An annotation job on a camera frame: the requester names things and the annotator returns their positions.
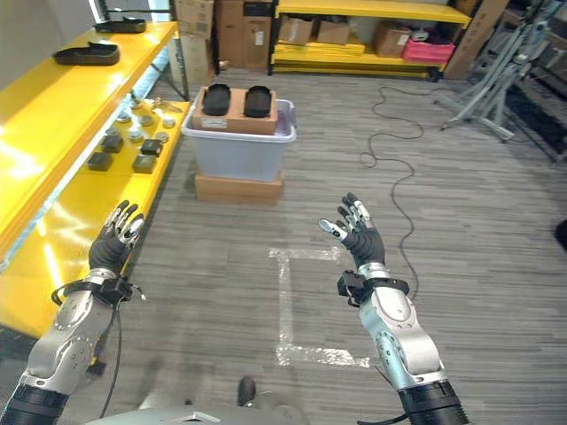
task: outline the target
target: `pink plastic bin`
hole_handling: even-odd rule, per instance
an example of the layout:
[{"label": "pink plastic bin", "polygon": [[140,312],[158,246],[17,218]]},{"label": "pink plastic bin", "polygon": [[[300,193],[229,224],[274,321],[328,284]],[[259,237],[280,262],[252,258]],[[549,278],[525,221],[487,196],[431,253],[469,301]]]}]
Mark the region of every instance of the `pink plastic bin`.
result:
[{"label": "pink plastic bin", "polygon": [[429,44],[409,39],[402,57],[413,62],[446,64],[454,51],[454,44]]}]

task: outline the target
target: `robotic arm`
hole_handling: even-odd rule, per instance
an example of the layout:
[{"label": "robotic arm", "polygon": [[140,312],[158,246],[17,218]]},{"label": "robotic arm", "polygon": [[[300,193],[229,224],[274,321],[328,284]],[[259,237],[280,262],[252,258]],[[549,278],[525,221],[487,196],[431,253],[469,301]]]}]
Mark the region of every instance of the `robotic arm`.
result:
[{"label": "robotic arm", "polygon": [[338,293],[360,308],[362,325],[376,344],[385,376],[398,391],[413,425],[470,423],[447,380],[439,351],[417,321],[408,285],[393,279],[385,267],[382,238],[368,210],[349,193],[338,212],[343,221],[319,220],[319,227],[335,236],[352,254],[358,267],[346,270]]},{"label": "robotic arm", "polygon": [[[118,205],[90,247],[89,275],[53,293],[61,307],[30,352],[27,369],[0,417],[1,425],[57,423],[118,304],[131,297],[130,285],[120,272],[144,227],[142,214],[128,223],[136,209],[136,204],[128,207],[128,201]],[[58,298],[60,290],[66,295],[64,302]]]}]

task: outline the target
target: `translucent plastic bin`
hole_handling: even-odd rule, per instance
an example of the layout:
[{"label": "translucent plastic bin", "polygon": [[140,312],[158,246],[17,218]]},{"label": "translucent plastic bin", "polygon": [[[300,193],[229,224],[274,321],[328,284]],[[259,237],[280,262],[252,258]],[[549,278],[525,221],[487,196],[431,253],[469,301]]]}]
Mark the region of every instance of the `translucent plastic bin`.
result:
[{"label": "translucent plastic bin", "polygon": [[199,171],[214,177],[273,182],[282,164],[285,145],[297,137],[295,107],[277,99],[274,135],[245,135],[191,128],[195,105],[183,122],[182,132],[193,143]]},{"label": "translucent plastic bin", "polygon": [[453,55],[454,44],[430,44],[409,39],[402,57],[413,62],[439,62],[446,64]]}]

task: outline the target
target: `black cylindrical joint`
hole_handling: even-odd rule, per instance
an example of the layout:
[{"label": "black cylindrical joint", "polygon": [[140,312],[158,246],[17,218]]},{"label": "black cylindrical joint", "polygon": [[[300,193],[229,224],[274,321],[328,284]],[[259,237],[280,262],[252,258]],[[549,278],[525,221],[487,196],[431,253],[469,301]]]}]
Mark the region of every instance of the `black cylindrical joint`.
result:
[{"label": "black cylindrical joint", "polygon": [[6,405],[0,425],[55,425],[69,397],[23,384]]},{"label": "black cylindrical joint", "polygon": [[412,425],[465,425],[470,423],[449,381],[398,391]]}]

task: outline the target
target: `yellow shelf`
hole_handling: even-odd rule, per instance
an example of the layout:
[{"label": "yellow shelf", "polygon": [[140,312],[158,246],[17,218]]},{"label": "yellow shelf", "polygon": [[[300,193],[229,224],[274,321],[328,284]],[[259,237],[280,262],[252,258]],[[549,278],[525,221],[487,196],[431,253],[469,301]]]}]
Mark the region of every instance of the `yellow shelf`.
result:
[{"label": "yellow shelf", "polygon": [[412,62],[404,58],[380,58],[367,46],[365,52],[360,56],[331,56],[310,54],[305,51],[276,51],[272,56],[275,64],[295,62],[302,64],[353,64],[353,65],[389,65],[389,66],[443,66],[439,62]]},{"label": "yellow shelf", "polygon": [[0,92],[0,261],[175,30],[174,22],[142,34],[90,30],[66,47],[108,40],[120,48],[118,64],[48,58]]},{"label": "yellow shelf", "polygon": [[[21,245],[10,265],[0,274],[0,323],[30,336],[40,336],[50,326],[57,306],[50,300],[51,292],[64,283],[81,279],[88,273],[89,247],[108,214],[122,200],[138,203],[140,211],[150,211],[159,184],[167,169],[179,139],[181,123],[189,103],[173,102],[182,112],[165,112],[175,119],[174,128],[161,126],[159,114],[151,112],[148,101],[135,110],[130,123],[115,123],[124,139],[119,153],[106,172],[90,171],[82,166],[67,184],[58,200],[37,222]],[[137,117],[152,115],[154,124],[140,127]],[[145,138],[165,131],[158,163],[151,174],[136,174],[132,170],[141,143],[132,143],[128,131],[137,128]]]},{"label": "yellow shelf", "polygon": [[470,17],[449,6],[379,0],[280,0],[276,16],[279,13],[435,20],[453,22],[464,27],[470,22]]},{"label": "yellow shelf", "polygon": [[301,64],[278,66],[274,65],[275,73],[349,73],[352,75],[383,75],[390,77],[419,77],[427,78],[429,73],[424,69],[379,69],[379,68],[344,68],[325,66],[303,66]]}]

